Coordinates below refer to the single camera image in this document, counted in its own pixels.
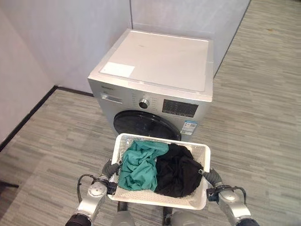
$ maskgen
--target white sticker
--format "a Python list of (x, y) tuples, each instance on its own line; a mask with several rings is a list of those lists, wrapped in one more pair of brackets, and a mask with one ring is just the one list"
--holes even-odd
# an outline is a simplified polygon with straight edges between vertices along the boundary
[(134, 66), (117, 64), (113, 62), (107, 62), (107, 64), (102, 68), (100, 73), (111, 74), (121, 77), (130, 77), (133, 72)]
[(197, 124), (198, 123), (196, 121), (186, 120), (181, 130), (181, 133), (186, 135), (192, 135), (194, 129), (197, 127)]

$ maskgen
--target gray partition wall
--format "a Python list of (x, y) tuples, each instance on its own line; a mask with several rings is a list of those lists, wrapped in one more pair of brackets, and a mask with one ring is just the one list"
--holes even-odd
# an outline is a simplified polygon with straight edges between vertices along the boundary
[(131, 0), (133, 28), (214, 41), (214, 73), (250, 0)]

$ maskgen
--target white washing machine top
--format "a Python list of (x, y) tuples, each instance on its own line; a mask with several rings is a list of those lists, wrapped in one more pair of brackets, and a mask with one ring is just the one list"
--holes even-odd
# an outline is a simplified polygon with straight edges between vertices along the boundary
[(91, 72), (89, 79), (211, 102), (212, 42), (127, 30)]

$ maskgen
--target white plastic basket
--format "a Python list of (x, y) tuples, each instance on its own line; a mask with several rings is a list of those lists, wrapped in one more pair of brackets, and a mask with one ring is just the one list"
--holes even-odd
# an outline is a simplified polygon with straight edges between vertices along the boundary
[[(144, 137), (139, 135), (122, 133), (116, 138), (112, 164), (119, 162), (122, 159), (123, 153), (131, 146), (134, 140), (151, 140), (164, 142), (168, 144), (177, 144), (187, 147), (191, 151), (195, 161), (202, 164), (204, 171), (209, 172), (210, 169), (210, 149), (207, 145), (188, 143), (183, 141), (167, 140), (154, 137)], [(110, 181), (118, 183), (118, 176), (114, 174)], [(196, 190), (188, 196), (182, 198), (173, 198), (165, 195), (154, 193), (151, 190), (128, 191), (117, 187), (115, 195), (108, 197), (115, 201), (135, 202), (149, 205), (169, 206), (182, 209), (201, 210), (206, 205), (206, 189), (208, 182), (202, 178), (200, 185)]]

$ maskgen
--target silver washing machine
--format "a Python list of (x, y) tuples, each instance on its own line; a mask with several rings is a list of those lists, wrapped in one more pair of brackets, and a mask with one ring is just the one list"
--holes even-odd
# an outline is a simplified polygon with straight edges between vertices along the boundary
[(127, 30), (88, 81), (116, 135), (189, 141), (212, 102), (212, 42)]

